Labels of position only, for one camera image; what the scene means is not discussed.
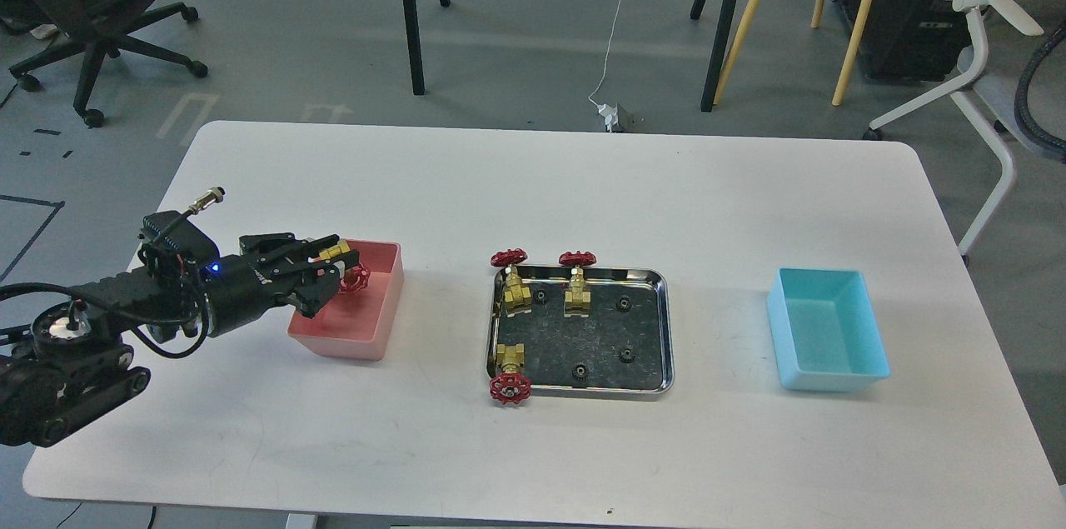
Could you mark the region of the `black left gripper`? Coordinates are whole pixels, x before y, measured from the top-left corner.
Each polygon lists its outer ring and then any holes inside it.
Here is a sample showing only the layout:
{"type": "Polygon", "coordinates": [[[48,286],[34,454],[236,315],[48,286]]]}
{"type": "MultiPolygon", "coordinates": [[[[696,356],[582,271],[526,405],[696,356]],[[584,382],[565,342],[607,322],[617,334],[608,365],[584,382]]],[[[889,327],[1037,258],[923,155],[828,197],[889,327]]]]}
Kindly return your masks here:
{"type": "Polygon", "coordinates": [[[189,221],[189,213],[156,212],[144,217],[143,258],[152,277],[182,290],[180,302],[197,305],[197,320],[188,336],[201,328],[217,337],[243,327],[274,307],[292,306],[312,319],[338,292],[343,261],[332,261],[305,276],[305,263],[336,247],[336,234],[296,239],[292,233],[244,234],[240,251],[222,256],[189,221]]]}

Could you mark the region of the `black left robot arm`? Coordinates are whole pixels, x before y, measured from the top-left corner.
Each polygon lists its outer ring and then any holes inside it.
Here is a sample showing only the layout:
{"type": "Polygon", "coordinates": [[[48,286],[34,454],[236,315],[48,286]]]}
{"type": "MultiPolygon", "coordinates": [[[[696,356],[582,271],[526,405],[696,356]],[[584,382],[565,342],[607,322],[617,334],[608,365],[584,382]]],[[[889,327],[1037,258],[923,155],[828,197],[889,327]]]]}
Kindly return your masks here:
{"type": "Polygon", "coordinates": [[[335,234],[247,234],[222,256],[187,212],[144,218],[138,260],[126,273],[75,287],[41,282],[2,288],[2,298],[66,296],[23,327],[4,328],[2,442],[49,447],[144,392],[150,371],[132,365],[122,335],[132,332],[165,358],[162,344],[182,332],[199,348],[274,307],[314,317],[358,270],[358,251],[335,234]]]}

